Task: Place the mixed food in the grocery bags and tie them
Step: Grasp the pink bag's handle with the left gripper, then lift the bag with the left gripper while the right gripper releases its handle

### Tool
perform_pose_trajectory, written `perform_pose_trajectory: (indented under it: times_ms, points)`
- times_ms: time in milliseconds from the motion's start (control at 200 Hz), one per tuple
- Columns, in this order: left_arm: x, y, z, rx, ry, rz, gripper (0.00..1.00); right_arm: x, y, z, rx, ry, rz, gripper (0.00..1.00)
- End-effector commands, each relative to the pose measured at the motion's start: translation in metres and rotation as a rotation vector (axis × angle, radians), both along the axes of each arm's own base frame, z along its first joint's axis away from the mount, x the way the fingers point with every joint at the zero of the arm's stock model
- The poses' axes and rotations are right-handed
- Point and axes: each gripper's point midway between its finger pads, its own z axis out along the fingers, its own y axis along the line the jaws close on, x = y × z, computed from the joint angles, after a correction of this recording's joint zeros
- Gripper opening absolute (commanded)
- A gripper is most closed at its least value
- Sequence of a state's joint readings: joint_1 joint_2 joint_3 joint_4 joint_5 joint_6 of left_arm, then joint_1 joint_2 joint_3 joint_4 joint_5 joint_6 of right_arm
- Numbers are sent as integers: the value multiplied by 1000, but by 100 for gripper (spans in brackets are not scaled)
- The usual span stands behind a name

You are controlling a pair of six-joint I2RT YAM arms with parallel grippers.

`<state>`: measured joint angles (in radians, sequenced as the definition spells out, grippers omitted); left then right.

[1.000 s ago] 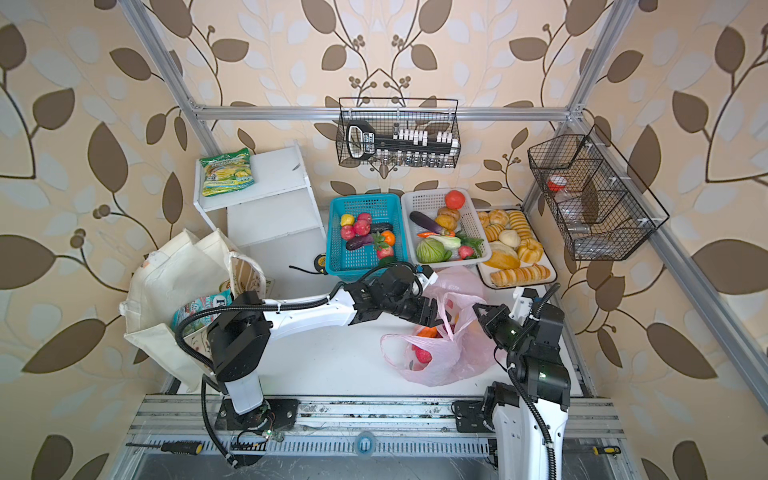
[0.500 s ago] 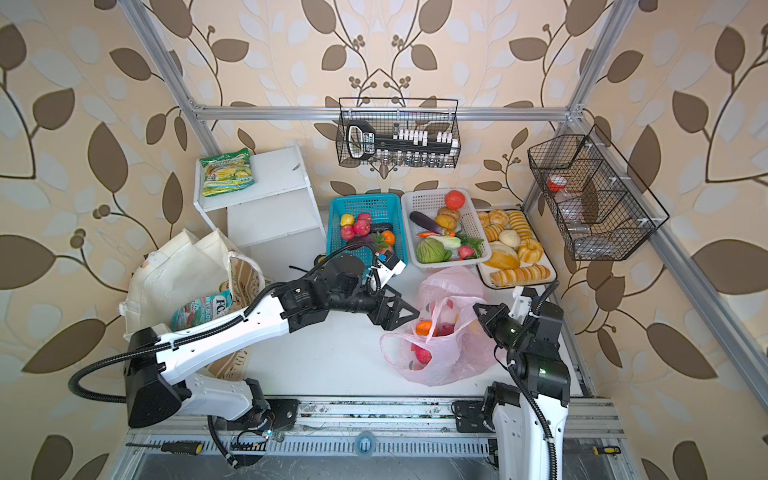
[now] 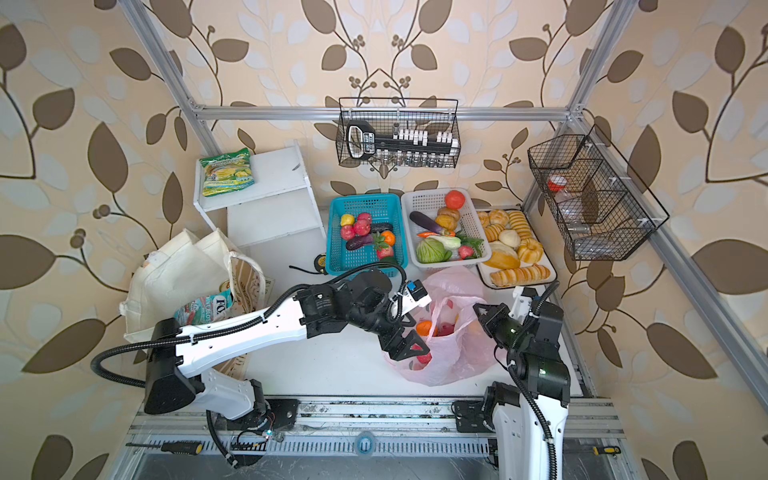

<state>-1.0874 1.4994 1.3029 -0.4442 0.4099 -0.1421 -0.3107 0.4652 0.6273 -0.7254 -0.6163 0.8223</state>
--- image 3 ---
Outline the orange persimmon fruit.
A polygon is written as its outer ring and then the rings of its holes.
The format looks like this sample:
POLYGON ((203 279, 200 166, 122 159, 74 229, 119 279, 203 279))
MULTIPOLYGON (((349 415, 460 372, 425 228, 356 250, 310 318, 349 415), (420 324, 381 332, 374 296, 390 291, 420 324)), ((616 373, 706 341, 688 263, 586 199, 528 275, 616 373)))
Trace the orange persimmon fruit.
POLYGON ((415 330, 420 336, 428 336, 432 329, 432 322, 429 320, 419 322, 415 330))

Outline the pink plastic grocery bag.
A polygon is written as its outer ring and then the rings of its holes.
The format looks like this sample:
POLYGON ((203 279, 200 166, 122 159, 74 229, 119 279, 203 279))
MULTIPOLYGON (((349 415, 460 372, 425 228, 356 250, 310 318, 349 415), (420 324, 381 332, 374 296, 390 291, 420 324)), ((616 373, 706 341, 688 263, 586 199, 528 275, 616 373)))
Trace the pink plastic grocery bag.
POLYGON ((475 303, 485 304, 479 277, 465 267, 440 270, 423 280, 431 297, 425 308, 413 311, 417 323, 429 320, 432 329, 422 336, 432 360, 422 365, 417 357, 395 362, 392 370, 404 379, 439 387, 478 376, 495 364, 495 342, 487 336, 473 311, 475 303))

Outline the teal plastic fruit basket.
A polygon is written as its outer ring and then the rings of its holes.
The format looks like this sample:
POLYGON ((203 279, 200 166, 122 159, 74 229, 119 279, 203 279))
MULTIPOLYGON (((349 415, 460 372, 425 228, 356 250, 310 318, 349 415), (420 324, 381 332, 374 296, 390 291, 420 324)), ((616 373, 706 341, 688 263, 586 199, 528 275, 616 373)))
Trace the teal plastic fruit basket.
POLYGON ((375 261, 408 266, 405 228, 400 199, 394 194, 367 194, 336 198, 329 210, 326 269, 341 275, 355 267, 375 261), (342 229, 341 217, 351 214, 357 222, 353 229, 342 229), (381 233, 391 231, 394 246, 383 240, 381 233))

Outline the cream canvas tote bag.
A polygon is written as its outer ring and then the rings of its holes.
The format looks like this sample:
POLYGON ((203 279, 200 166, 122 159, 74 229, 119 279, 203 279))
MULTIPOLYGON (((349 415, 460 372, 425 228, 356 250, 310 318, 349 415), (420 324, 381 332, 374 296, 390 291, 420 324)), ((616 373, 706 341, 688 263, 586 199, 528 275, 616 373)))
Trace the cream canvas tote bag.
POLYGON ((266 308, 272 280, 221 231, 199 239, 185 230, 151 253, 135 272, 128 296, 119 305, 126 318, 124 338, 130 343, 148 341, 159 321, 174 319, 176 310, 197 298, 227 289, 234 298, 232 319, 266 308))

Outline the teal red snack bag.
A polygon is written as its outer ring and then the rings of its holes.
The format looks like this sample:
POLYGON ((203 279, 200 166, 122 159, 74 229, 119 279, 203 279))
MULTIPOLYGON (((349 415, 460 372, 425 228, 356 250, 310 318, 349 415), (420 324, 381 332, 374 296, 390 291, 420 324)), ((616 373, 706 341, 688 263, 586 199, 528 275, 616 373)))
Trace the teal red snack bag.
POLYGON ((197 298, 176 310, 173 318, 180 326, 206 325, 231 317, 234 298, 229 289, 197 298))

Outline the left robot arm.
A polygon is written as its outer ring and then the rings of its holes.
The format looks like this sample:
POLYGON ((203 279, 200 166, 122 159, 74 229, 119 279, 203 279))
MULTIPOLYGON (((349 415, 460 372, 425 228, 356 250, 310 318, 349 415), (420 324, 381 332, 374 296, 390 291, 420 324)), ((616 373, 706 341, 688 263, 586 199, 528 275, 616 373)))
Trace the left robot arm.
POLYGON ((357 267, 320 284, 299 284, 268 308, 204 325, 158 322, 150 340, 95 355, 91 370, 100 378, 144 392, 143 410, 163 415, 187 407, 228 420, 269 413, 261 384, 237 380, 217 365, 277 344, 342 332, 352 325, 377 336, 381 350, 396 362, 428 353, 411 311, 431 298, 419 280, 400 275, 393 288, 383 263, 357 267))

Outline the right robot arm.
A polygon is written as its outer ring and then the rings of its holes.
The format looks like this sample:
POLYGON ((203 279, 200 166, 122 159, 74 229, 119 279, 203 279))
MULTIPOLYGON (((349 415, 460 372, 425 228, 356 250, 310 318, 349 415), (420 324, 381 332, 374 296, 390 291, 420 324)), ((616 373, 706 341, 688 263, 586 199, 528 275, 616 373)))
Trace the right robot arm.
POLYGON ((554 281, 541 293, 524 287, 511 306, 473 306, 495 349, 506 352, 500 364, 512 381, 493 383, 482 409, 496 435, 501 479, 562 477, 571 379, 560 356, 564 312, 549 301, 558 286, 554 281))

